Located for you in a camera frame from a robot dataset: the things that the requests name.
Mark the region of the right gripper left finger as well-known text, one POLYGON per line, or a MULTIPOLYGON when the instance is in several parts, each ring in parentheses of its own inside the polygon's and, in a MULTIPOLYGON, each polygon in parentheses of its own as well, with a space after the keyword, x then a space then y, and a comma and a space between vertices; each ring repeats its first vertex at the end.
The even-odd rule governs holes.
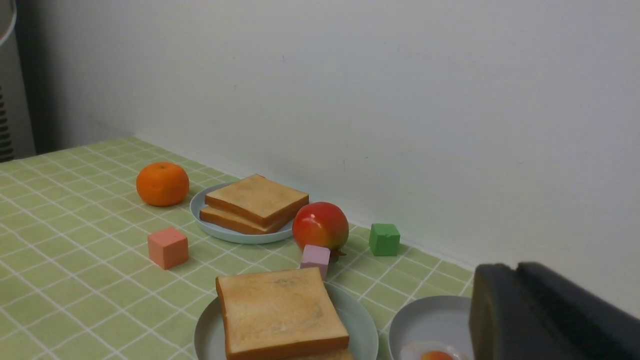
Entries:
POLYGON ((481 264, 474 273, 468 328, 476 360, 574 360, 519 289, 515 271, 481 264))

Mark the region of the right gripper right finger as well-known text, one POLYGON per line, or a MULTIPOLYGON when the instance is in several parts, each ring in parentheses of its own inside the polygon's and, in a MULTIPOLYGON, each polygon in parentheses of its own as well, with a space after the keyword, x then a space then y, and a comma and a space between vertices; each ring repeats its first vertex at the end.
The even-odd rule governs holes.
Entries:
POLYGON ((584 360, 637 360, 639 319, 537 262, 516 277, 554 335, 584 360))

